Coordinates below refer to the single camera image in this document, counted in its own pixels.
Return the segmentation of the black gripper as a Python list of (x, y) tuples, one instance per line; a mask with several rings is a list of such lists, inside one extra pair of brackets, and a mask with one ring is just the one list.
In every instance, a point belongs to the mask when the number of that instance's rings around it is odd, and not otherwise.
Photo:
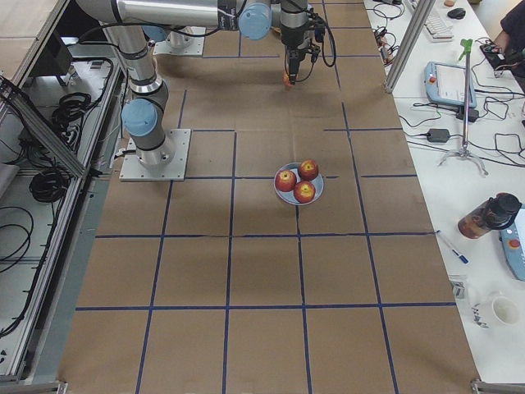
[(281, 42), (286, 49), (287, 84), (297, 80), (300, 67), (300, 49), (308, 46), (308, 14), (305, 11), (281, 11)]

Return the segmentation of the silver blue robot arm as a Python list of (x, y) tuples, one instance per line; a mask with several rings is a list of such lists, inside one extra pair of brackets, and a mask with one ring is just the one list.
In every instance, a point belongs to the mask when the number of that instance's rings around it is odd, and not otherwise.
[(162, 128), (168, 90), (158, 74), (144, 27), (214, 28), (239, 31), (258, 40), (277, 26), (291, 84), (313, 41), (313, 18), (305, 1), (277, 5), (269, 1), (80, 1), (78, 5), (100, 22), (108, 41), (116, 45), (121, 65), (129, 72), (133, 98), (123, 107), (121, 119), (135, 143), (139, 163), (146, 168), (167, 165), (175, 156), (176, 146)]

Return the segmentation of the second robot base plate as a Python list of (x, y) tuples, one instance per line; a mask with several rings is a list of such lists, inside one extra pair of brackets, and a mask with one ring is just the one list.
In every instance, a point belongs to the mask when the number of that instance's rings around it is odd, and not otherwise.
[(201, 57), (203, 55), (204, 27), (186, 26), (181, 33), (162, 31), (165, 39), (157, 41), (153, 50), (154, 55), (172, 55), (186, 57)]

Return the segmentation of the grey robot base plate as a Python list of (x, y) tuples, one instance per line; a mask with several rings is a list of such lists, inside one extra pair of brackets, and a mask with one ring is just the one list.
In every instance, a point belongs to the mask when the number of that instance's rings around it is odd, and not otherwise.
[(121, 181), (183, 181), (187, 168), (191, 129), (165, 131), (163, 145), (151, 151), (136, 147), (132, 138), (121, 165)]

